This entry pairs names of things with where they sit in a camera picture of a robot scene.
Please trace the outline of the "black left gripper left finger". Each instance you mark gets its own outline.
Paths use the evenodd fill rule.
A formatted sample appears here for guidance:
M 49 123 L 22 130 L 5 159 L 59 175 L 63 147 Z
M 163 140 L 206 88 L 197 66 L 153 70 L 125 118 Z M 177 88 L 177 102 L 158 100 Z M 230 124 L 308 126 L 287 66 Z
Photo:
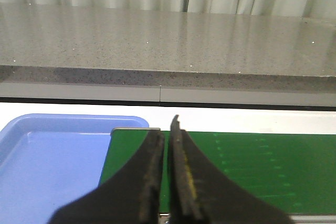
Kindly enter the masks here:
M 148 131 L 132 157 L 106 182 L 60 207 L 49 223 L 157 223 L 165 137 Z

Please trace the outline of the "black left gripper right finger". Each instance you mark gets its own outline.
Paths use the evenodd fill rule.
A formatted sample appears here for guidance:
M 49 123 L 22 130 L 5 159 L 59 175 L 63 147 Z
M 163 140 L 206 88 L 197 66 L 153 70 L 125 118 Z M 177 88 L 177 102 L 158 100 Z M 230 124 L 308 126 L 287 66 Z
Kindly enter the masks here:
M 292 223 L 221 172 L 196 146 L 175 116 L 167 158 L 170 223 Z

